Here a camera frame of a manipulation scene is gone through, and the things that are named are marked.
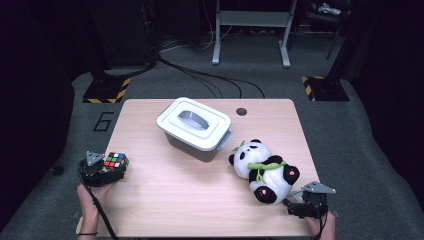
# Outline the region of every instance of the black cable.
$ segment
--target black cable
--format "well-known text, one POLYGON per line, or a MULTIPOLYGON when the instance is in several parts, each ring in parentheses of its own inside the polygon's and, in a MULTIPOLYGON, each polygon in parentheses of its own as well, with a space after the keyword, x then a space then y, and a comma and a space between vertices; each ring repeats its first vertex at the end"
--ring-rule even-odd
POLYGON ((137 75, 140 75, 142 73, 149 71, 150 69, 153 68, 153 66, 154 66, 154 64, 146 64, 145 68, 134 71, 134 72, 130 72, 130 73, 126 73, 126 74, 120 74, 120 75, 112 75, 112 74, 107 74, 107 75, 112 79, 114 79, 114 78, 116 78, 116 79, 118 79, 118 78, 119 79, 122 79, 122 78, 128 79, 128 78, 132 78, 132 77, 135 77, 137 75))
POLYGON ((215 96, 215 98, 218 98, 217 96, 216 96, 216 94, 215 94, 215 92, 208 86, 208 85, 206 85, 204 82, 207 82, 207 83, 209 83, 211 86, 213 86, 213 87, 215 87, 215 89, 216 90, 218 90, 218 92, 219 92, 219 94, 220 94, 220 97, 222 98, 222 92, 221 92, 221 90, 217 87, 217 86, 215 86, 213 83, 211 83, 211 82, 209 82, 208 80, 206 80, 206 79, 203 79, 203 78, 201 78, 201 77, 197 77, 197 76, 195 76, 195 75, 193 75, 193 74, 190 74, 190 73, 186 73, 186 72, 184 72, 185 74, 188 74, 190 77, 192 77, 192 78, 194 78, 195 80, 197 80, 198 82, 200 82, 201 84, 203 84, 205 87, 207 87, 209 90, 210 90, 210 92, 215 96))
POLYGON ((322 217, 321 217, 321 214, 319 212, 318 207, 315 206, 315 209, 317 211, 317 217, 319 219, 319 233, 313 239, 314 240, 319 240, 319 239, 321 239, 322 231, 324 230, 325 224, 327 224, 327 213, 328 213, 328 210, 325 213, 325 222, 322 223, 322 217))
POLYGON ((112 237, 112 239, 114 240, 118 240, 119 238, 116 236, 115 232, 113 231, 112 226, 110 225, 109 219, 106 216, 106 213, 103 211, 102 205, 100 204, 99 200, 96 198, 96 196, 94 196, 93 192, 91 192, 91 189, 85 184, 84 179, 82 179, 82 167, 85 163, 85 160, 81 160, 80 163, 78 164, 78 176, 81 180, 82 185, 84 186, 84 188, 87 190, 87 192, 90 194, 91 198, 93 199, 93 203, 96 206, 96 208, 99 211, 100 216, 103 218, 103 221, 105 222, 106 228, 110 233, 110 236, 112 237))
POLYGON ((235 87, 237 87, 237 89, 239 90, 239 98, 242 97, 241 88, 240 88, 240 86, 238 86, 237 84, 235 84, 233 81, 243 82, 243 83, 250 84, 250 85, 254 86, 262 94, 262 97, 265 98, 265 94, 262 91, 262 89, 260 89, 259 86, 257 86, 256 84, 254 84, 252 82, 248 82, 248 81, 240 80, 240 79, 235 79, 235 78, 222 77, 222 76, 219 76, 219 75, 204 73, 204 72, 196 71, 196 70, 193 70, 193 69, 190 69, 190 68, 182 67, 182 66, 173 64, 171 62, 168 62, 167 60, 163 59, 160 55, 158 56, 158 59, 157 60, 160 61, 160 62, 162 62, 165 65, 168 65, 170 67, 176 68, 176 69, 178 69, 178 70, 180 70, 180 71, 182 71, 182 72, 184 72, 186 74, 188 74, 188 73, 198 74, 198 75, 202 75, 202 76, 206 76, 206 77, 212 77, 212 78, 217 78, 217 79, 221 79, 223 81, 226 81, 226 82, 234 85, 235 87))

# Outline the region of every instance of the white shelf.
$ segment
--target white shelf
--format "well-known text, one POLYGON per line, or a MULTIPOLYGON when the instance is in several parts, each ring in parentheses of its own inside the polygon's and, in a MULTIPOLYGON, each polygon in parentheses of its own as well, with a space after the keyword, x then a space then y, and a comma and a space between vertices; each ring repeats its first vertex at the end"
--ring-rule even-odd
POLYGON ((221 11, 221 25, 285 27, 287 12, 221 11))

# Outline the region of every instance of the gray carpet floor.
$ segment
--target gray carpet floor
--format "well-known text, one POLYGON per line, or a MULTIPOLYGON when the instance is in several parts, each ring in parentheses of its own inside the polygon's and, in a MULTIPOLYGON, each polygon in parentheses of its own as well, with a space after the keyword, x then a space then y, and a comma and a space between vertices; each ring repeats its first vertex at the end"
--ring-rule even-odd
MULTIPOLYGON (((348 102, 309 101, 301 81, 303 75, 325 76, 332 58, 326 60, 330 40, 301 34, 289 52, 291 68, 284 69, 278 50, 280 36, 236 37, 221 49, 219 66, 212 66, 213 45, 199 50, 179 47, 161 56, 184 67, 258 85, 266 98, 294 101, 320 180, 335 188, 329 206, 338 210, 338 239, 424 239, 424 214, 407 182, 393 170, 373 139, 367 114, 348 81, 341 80, 348 102)), ((132 71, 110 71, 121 74, 132 71)), ((190 76, 157 63, 153 69, 133 77, 124 99, 116 104, 82 103, 91 83, 83 74, 73 82, 75 102, 66 148, 58 159, 65 172, 47 172, 19 211, 0 234, 6 239, 74 239, 80 215, 75 195, 77 164, 87 150, 104 152, 123 102, 131 98, 221 98, 216 88, 205 87, 190 76), (93 132, 103 112, 109 129, 93 132)), ((233 85, 208 78, 222 92, 222 98, 238 98, 233 85)), ((253 86, 238 82, 242 98, 262 98, 253 86)))

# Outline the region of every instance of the human arm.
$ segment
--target human arm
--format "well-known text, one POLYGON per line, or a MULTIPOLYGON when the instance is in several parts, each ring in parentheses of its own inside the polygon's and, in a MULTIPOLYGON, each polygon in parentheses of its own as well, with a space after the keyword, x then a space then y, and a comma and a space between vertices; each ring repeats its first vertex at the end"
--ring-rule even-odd
MULTIPOLYGON (((311 217, 305 217, 306 222, 311 229, 311 232, 314 236, 318 235, 320 232, 320 220, 311 217)), ((336 239, 336 217, 334 214, 328 210, 327 214, 322 218, 322 223, 325 223, 325 227, 321 233, 321 240, 335 240, 336 239)))
MULTIPOLYGON (((100 204, 103 205, 106 202, 107 195, 116 183, 104 185, 102 187, 91 187, 91 192, 99 200, 100 204)), ((78 235, 78 240, 95 240, 97 234, 97 227, 99 224, 99 211, 94 205, 93 198, 80 184, 77 187, 77 196, 80 201, 82 210, 82 223, 80 228, 80 234, 92 234, 92 235, 78 235)))

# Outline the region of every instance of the container lid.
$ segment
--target container lid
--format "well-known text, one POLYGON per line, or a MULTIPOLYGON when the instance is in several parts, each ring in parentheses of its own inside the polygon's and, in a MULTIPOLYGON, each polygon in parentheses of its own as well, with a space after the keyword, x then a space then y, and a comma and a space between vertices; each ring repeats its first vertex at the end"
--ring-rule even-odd
POLYGON ((213 150, 231 125, 231 119, 204 104, 181 97, 157 118, 157 124, 171 136, 199 150, 213 150))

